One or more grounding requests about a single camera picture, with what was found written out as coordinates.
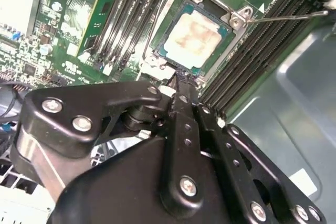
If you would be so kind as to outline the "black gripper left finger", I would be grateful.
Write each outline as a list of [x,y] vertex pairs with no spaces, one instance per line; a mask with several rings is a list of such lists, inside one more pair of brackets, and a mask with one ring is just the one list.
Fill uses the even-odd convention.
[[81,174],[162,137],[161,202],[168,212],[198,212],[204,194],[198,123],[183,91],[189,80],[176,79],[172,96],[143,81],[34,90],[24,99],[13,164],[40,181],[56,206]]

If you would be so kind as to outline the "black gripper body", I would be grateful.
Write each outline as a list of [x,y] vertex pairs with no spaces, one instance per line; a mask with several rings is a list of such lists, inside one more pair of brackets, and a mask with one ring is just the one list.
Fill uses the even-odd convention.
[[204,201],[193,216],[169,214],[160,199],[166,140],[142,141],[74,179],[60,194],[49,223],[229,223],[214,160],[198,165]]

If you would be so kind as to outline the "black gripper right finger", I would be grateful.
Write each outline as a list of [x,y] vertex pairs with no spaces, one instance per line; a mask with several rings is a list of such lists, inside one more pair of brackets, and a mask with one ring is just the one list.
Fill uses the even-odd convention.
[[212,156],[231,223],[326,223],[320,209],[237,126],[223,128],[184,81],[203,145]]

